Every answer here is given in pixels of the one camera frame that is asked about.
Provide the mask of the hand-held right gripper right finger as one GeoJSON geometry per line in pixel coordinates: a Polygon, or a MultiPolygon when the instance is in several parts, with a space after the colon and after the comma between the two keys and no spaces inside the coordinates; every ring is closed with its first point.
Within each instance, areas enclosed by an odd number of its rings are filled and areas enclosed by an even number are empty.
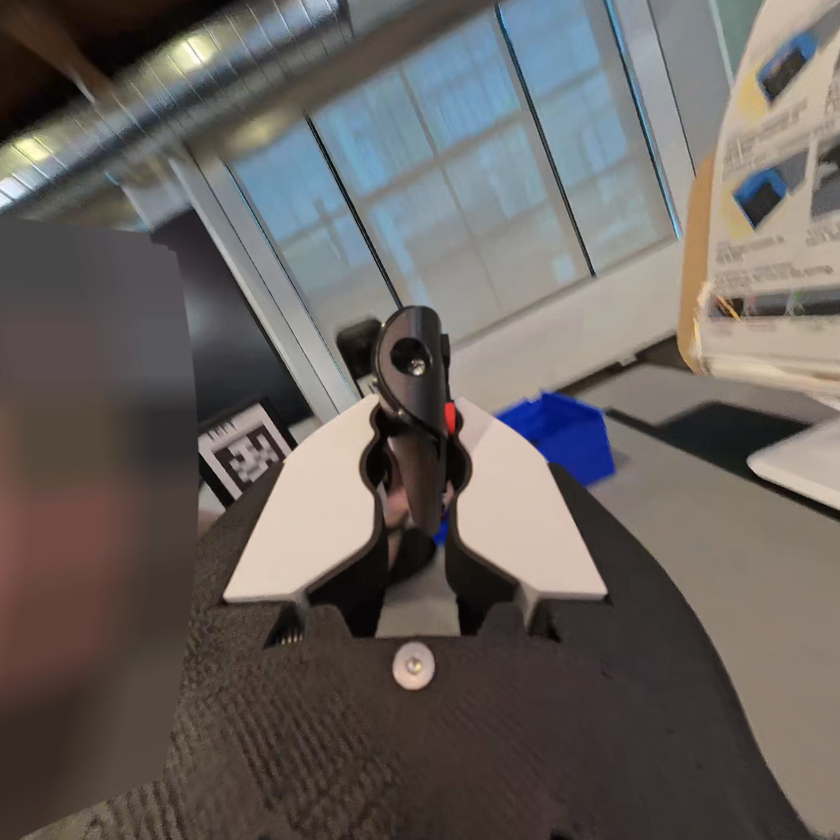
{"type": "Polygon", "coordinates": [[[464,467],[451,479],[445,575],[458,629],[477,634],[497,605],[526,628],[548,602],[602,604],[608,590],[550,462],[527,439],[465,398],[452,443],[464,467]]]}

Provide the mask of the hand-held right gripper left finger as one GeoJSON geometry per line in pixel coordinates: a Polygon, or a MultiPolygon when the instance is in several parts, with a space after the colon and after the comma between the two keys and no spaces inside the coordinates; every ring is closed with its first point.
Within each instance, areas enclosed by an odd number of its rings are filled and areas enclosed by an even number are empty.
{"type": "Polygon", "coordinates": [[[389,576],[381,405],[368,395],[284,462],[223,592],[226,606],[335,606],[373,637],[389,576]]]}

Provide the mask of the black remote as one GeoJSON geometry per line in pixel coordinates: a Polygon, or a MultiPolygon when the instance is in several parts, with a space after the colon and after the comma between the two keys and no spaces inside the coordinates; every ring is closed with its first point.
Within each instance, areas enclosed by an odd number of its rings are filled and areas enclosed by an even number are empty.
{"type": "Polygon", "coordinates": [[[435,310],[410,306],[381,326],[372,352],[385,439],[414,526],[440,532],[449,504],[469,476],[459,440],[463,419],[452,400],[450,347],[435,310]]]}

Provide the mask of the blue plastic bin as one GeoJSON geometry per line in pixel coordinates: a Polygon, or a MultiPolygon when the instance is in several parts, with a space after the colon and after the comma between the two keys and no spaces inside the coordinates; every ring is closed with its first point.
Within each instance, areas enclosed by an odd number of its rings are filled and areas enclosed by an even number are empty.
{"type": "Polygon", "coordinates": [[[555,479],[561,467],[588,487],[615,473],[602,412],[554,392],[492,415],[524,436],[550,463],[555,479]]]}

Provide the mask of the black framed marker sign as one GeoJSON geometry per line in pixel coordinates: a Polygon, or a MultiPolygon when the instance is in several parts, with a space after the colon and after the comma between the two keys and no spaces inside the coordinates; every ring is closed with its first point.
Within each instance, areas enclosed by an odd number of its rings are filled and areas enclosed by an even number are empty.
{"type": "Polygon", "coordinates": [[[263,397],[200,423],[197,446],[199,476],[227,509],[298,443],[263,397]]]}

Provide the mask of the large glass window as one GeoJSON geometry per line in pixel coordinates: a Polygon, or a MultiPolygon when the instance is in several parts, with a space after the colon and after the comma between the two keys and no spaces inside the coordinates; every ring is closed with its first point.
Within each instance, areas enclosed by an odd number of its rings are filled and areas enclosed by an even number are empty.
{"type": "Polygon", "coordinates": [[[400,306],[438,313],[458,383],[498,405],[673,332],[675,194],[621,5],[458,12],[224,143],[216,195],[323,381],[354,391],[340,331],[400,306]]]}

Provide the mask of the instruction sheet on stand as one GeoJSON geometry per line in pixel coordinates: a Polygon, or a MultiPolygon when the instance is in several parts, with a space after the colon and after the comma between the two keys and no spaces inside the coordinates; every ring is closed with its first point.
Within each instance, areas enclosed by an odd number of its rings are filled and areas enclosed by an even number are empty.
{"type": "Polygon", "coordinates": [[[838,414],[839,2],[763,2],[689,197],[677,344],[693,372],[838,414]]]}

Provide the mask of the silver air duct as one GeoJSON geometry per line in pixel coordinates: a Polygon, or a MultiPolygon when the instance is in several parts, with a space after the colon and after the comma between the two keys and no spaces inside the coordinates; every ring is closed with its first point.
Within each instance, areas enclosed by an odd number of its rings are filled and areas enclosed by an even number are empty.
{"type": "Polygon", "coordinates": [[[2,144],[2,214],[41,213],[295,78],[352,33],[348,2],[232,2],[2,144]]]}

